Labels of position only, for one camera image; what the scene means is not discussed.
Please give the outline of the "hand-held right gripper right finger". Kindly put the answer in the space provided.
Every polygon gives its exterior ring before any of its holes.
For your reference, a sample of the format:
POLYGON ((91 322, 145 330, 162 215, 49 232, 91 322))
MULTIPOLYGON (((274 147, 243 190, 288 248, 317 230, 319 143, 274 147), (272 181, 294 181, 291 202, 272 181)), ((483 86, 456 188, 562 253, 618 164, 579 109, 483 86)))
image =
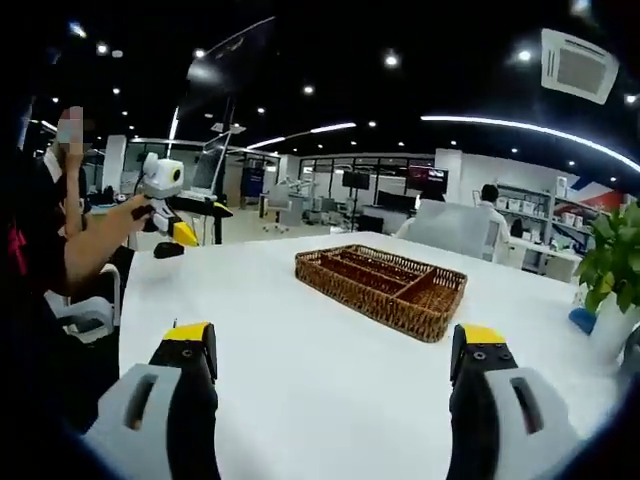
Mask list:
POLYGON ((552 479, 577 450, 564 399, 495 330, 455 326, 450 381, 450 479, 552 479))

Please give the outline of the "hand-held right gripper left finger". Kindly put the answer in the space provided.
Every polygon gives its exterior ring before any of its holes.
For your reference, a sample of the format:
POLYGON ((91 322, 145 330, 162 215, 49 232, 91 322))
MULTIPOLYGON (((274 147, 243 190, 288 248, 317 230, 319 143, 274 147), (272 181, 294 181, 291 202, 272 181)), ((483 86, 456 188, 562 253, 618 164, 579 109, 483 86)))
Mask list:
POLYGON ((218 479, 216 335, 170 329, 99 400, 86 443, 124 479, 218 479))

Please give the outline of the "person's left hand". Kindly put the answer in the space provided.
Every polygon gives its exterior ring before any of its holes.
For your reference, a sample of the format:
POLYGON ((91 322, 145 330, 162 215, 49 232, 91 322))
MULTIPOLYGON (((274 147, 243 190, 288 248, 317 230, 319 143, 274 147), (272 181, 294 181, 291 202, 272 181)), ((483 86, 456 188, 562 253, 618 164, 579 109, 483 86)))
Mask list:
POLYGON ((151 201, 143 194, 134 195, 118 206, 119 212, 128 221, 141 221, 152 212, 151 201))

